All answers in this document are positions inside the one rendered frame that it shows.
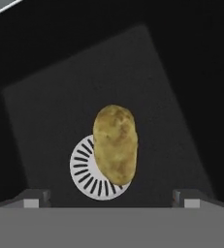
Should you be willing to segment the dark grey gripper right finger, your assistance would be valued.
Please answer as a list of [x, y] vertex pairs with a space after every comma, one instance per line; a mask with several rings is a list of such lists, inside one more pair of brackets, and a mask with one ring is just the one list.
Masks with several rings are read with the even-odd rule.
[[208, 208], [224, 207], [224, 202], [212, 199], [199, 190], [174, 189], [173, 207], [179, 208]]

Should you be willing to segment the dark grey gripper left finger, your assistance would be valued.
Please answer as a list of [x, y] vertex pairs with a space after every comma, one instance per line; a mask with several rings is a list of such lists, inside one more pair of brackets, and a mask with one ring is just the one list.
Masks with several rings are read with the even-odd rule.
[[44, 208], [50, 207], [50, 191], [28, 189], [10, 200], [0, 202], [0, 207], [7, 208]]

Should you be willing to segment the white slotted sink drain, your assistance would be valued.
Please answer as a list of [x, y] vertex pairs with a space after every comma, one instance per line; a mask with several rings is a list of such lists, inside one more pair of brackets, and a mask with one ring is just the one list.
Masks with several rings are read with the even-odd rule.
[[71, 178], [85, 196], [95, 201], [111, 201], [124, 194], [130, 186], [118, 186], [111, 183], [99, 171], [93, 151], [93, 136], [89, 135], [79, 141], [69, 160]]

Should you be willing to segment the brown potato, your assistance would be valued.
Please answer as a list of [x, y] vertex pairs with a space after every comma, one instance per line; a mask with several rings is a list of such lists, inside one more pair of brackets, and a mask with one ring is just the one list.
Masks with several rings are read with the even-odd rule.
[[139, 138], [131, 111], [118, 105], [102, 108], [93, 124], [94, 157], [111, 183], [128, 184], [136, 173]]

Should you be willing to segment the black sink basin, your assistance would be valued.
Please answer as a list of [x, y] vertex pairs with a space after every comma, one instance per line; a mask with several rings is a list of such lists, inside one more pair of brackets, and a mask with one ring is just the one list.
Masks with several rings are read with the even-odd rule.
[[22, 0], [0, 15], [0, 202], [91, 207], [69, 159], [97, 112], [132, 111], [136, 176], [114, 207], [176, 189], [224, 202], [224, 0]]

